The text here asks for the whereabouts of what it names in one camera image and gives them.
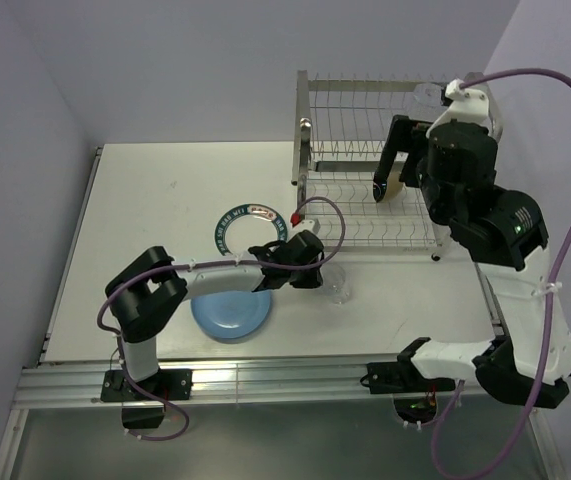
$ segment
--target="circular logo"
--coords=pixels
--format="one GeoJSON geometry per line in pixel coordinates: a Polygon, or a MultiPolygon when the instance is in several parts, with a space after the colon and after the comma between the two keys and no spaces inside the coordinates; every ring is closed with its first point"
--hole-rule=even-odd
{"type": "Polygon", "coordinates": [[[216,248],[222,255],[232,253],[227,246],[226,241],[226,234],[229,226],[239,218],[247,217],[248,215],[268,220],[276,229],[276,239],[283,242],[287,241],[287,224],[278,212],[266,207],[265,205],[239,205],[225,213],[225,215],[223,215],[216,224],[216,229],[214,230],[214,241],[216,242],[216,248]]]}

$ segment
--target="blue plate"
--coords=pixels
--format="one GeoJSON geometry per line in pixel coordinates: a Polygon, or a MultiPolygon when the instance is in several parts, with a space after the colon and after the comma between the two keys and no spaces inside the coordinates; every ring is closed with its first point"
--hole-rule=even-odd
{"type": "Polygon", "coordinates": [[[205,333],[221,340],[244,337],[260,327],[272,305],[272,292],[222,292],[192,299],[192,315],[205,333]]]}

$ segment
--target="white table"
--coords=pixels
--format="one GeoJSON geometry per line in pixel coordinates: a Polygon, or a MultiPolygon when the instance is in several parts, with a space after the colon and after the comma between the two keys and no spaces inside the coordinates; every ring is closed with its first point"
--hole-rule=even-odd
{"type": "MultiPolygon", "coordinates": [[[[177,259],[216,258],[217,220],[245,203],[288,219],[295,207],[291,142],[107,145],[53,315],[45,361],[94,361],[115,348],[96,327],[105,285],[145,249],[177,259]]],[[[398,353],[420,336],[493,337],[476,270],[454,248],[425,256],[340,254],[352,298],[336,306],[315,291],[273,292],[263,327],[243,341],[206,336],[183,304],[158,338],[163,359],[243,359],[398,353]]],[[[113,318],[108,323],[115,324],[113,318]]]]}

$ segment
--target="lavender wall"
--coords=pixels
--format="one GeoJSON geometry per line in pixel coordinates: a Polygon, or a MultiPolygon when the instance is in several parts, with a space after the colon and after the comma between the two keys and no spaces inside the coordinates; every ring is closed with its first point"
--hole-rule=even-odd
{"type": "Polygon", "coordinates": [[[89,159],[84,131],[0,1],[0,438],[46,329],[89,159]]]}
{"type": "MultiPolygon", "coordinates": [[[[486,71],[525,66],[571,76],[571,2],[521,0],[486,71]]],[[[533,194],[558,248],[571,221],[571,91],[538,78],[500,80],[492,88],[506,121],[499,182],[533,194]]],[[[560,280],[571,328],[571,250],[560,280]]],[[[571,476],[571,395],[548,418],[571,476]]]]}
{"type": "Polygon", "coordinates": [[[289,140],[297,69],[483,70],[517,0],[8,0],[97,142],[289,140]]]}

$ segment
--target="dish rack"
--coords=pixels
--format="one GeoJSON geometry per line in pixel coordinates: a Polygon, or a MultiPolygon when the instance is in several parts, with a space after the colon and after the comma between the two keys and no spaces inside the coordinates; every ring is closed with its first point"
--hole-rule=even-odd
{"type": "MultiPolygon", "coordinates": [[[[471,80],[480,74],[468,74],[471,80]]],[[[440,105],[445,76],[426,79],[320,78],[298,72],[292,184],[300,202],[324,196],[338,204],[347,232],[343,249],[383,248],[390,253],[440,255],[449,229],[429,218],[420,189],[403,187],[392,200],[376,203],[372,178],[394,115],[432,122],[444,111],[440,105]]],[[[488,128],[498,141],[502,120],[486,85],[488,128]]],[[[406,156],[399,154],[393,170],[406,156]]],[[[319,238],[335,246],[340,222],[325,203],[308,204],[301,213],[319,220],[319,238]]]]}

